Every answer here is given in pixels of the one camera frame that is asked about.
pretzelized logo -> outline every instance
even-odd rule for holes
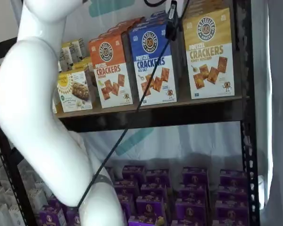
[[[158,46],[157,36],[153,32],[146,32],[142,37],[142,47],[147,53],[153,53]]]
[[[100,57],[103,61],[110,61],[113,57],[113,49],[112,46],[108,42],[103,42],[100,45]]]
[[[211,40],[216,32],[216,25],[212,18],[204,17],[197,25],[197,34],[199,38],[203,41]]]

teal logo on backdrop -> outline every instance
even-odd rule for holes
[[[101,16],[122,8],[132,6],[135,0],[91,0],[89,15],[91,17]]]

yellow cracker box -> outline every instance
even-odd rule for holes
[[[191,98],[234,96],[229,8],[183,22]]]

purple box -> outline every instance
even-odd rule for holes
[[[220,170],[220,185],[247,187],[247,176],[243,171],[237,170]]]
[[[215,215],[217,218],[227,218],[231,220],[249,219],[249,207],[247,202],[217,200],[215,204]]]
[[[117,194],[118,200],[121,203],[121,206],[126,215],[126,221],[130,218],[131,215],[135,214],[135,206],[132,194]]]
[[[141,195],[136,199],[137,212],[145,216],[156,215],[158,226],[166,226],[166,212],[162,196]]]
[[[44,226],[66,226],[65,216],[60,207],[43,206],[40,210],[40,218]]]
[[[77,207],[67,207],[67,211],[66,211],[66,221],[72,222],[75,219],[75,216],[78,214],[78,209]]]
[[[136,179],[138,186],[146,182],[146,169],[144,166],[124,166],[122,174],[124,179]]]
[[[173,220],[171,226],[203,226],[203,222],[198,219]]]
[[[136,199],[140,190],[135,180],[118,180],[114,182],[114,189],[118,194],[133,194],[133,197]]]
[[[177,198],[175,207],[178,219],[196,218],[207,225],[207,210],[203,197]]]
[[[48,205],[52,206],[52,207],[57,207],[57,208],[61,208],[63,210],[64,216],[66,215],[67,212],[67,206],[64,205],[63,203],[61,203],[56,196],[52,195],[49,199],[48,199]]]
[[[212,226],[248,226],[248,220],[231,220],[228,218],[213,219]]]
[[[144,216],[141,214],[130,216],[129,226],[156,226],[156,216]]]
[[[199,167],[183,168],[184,184],[205,184],[208,186],[208,169]]]
[[[246,189],[243,187],[218,186],[217,198],[220,200],[248,201]]]

purple macaroni box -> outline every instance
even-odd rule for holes
[[[139,194],[140,190],[138,188],[137,182],[135,180],[119,180],[114,182],[114,189],[118,194],[132,194],[133,197],[136,199]]]
[[[134,215],[130,216],[129,226],[156,226],[156,216]]]
[[[141,195],[136,199],[137,212],[145,216],[155,214],[158,226],[166,226],[166,212],[162,196]]]
[[[242,201],[217,200],[215,204],[215,215],[217,218],[248,222],[248,203]]]
[[[43,206],[40,210],[43,226],[66,226],[63,210],[60,207]]]
[[[124,179],[136,179],[139,186],[146,182],[146,170],[144,166],[124,166],[122,174]]]
[[[133,201],[133,195],[132,194],[117,194],[117,197],[125,212],[125,216],[127,219],[126,221],[128,221],[130,216],[136,213],[134,201]]]
[[[237,170],[220,170],[220,185],[247,187],[247,176],[243,171]]]
[[[243,187],[218,186],[217,198],[220,200],[248,201],[246,189]]]
[[[177,198],[175,208],[178,219],[196,218],[207,225],[207,211],[203,197]]]
[[[173,220],[171,226],[203,226],[203,222],[197,219]]]
[[[212,226],[247,226],[247,219],[245,220],[231,220],[228,218],[213,219]]]

